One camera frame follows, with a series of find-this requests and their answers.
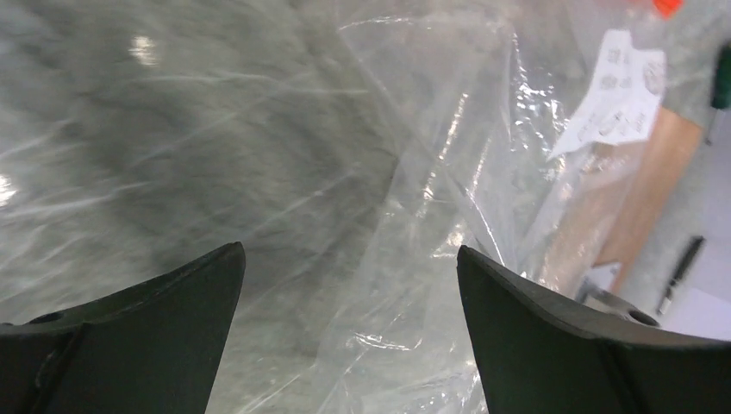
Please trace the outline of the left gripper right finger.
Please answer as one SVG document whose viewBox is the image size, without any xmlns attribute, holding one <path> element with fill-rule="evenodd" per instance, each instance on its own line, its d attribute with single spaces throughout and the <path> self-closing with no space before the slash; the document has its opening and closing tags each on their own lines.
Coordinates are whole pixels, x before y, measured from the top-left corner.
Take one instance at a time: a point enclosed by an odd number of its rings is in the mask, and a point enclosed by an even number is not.
<svg viewBox="0 0 731 414">
<path fill-rule="evenodd" d="M 728 342 L 593 310 L 467 246 L 457 262 L 489 412 L 729 412 Z"/>
</svg>

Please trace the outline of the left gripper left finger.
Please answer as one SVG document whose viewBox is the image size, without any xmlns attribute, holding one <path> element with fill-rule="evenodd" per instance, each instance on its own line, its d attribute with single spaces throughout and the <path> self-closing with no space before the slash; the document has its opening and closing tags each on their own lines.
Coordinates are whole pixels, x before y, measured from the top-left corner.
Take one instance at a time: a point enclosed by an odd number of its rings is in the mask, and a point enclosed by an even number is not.
<svg viewBox="0 0 731 414">
<path fill-rule="evenodd" d="M 2 412 L 205 412 L 245 268 L 233 242 L 109 296 L 3 324 Z"/>
</svg>

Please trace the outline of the clear zip top bag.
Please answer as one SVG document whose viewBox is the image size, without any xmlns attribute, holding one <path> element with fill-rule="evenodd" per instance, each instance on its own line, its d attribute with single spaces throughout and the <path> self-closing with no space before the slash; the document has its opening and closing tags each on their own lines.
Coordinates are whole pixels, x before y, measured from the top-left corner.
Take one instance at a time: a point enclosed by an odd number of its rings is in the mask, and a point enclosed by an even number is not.
<svg viewBox="0 0 731 414">
<path fill-rule="evenodd" d="M 242 413 L 484 413 L 462 246 L 572 296 L 665 92 L 651 1 L 338 1 L 397 140 L 378 220 L 300 373 Z"/>
</svg>

